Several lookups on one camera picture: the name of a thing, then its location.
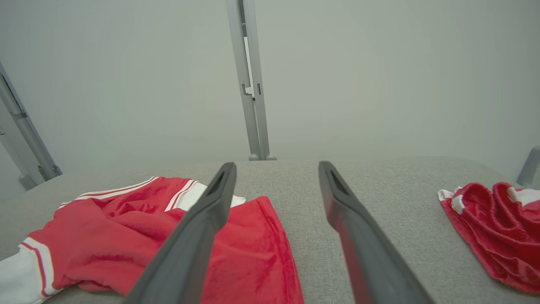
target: red fabric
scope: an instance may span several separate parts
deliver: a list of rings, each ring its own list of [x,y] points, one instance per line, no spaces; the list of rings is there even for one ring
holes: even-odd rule
[[[186,214],[164,212],[188,179],[160,177],[124,195],[73,201],[29,237],[45,244],[53,287],[126,295]],[[303,303],[285,231],[267,197],[231,208],[217,233],[202,302]]]
[[[441,205],[491,277],[540,294],[540,201],[525,207],[512,202],[510,187],[498,183],[492,193],[479,183],[468,184],[453,197],[463,195],[462,214],[452,208],[453,198]]]

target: folded red garment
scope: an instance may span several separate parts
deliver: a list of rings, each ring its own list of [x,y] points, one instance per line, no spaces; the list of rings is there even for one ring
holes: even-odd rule
[[[38,259],[41,294],[79,284],[126,295],[187,213],[180,207],[196,187],[159,177],[63,204],[22,243]],[[231,208],[214,240],[201,302],[303,303],[290,245],[267,197]]]
[[[491,277],[540,294],[540,191],[470,183],[441,205]]]

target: crumpled red cloth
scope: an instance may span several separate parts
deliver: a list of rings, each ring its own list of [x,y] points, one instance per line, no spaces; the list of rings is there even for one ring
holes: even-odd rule
[[[491,277],[540,294],[540,191],[470,183],[441,205]]]

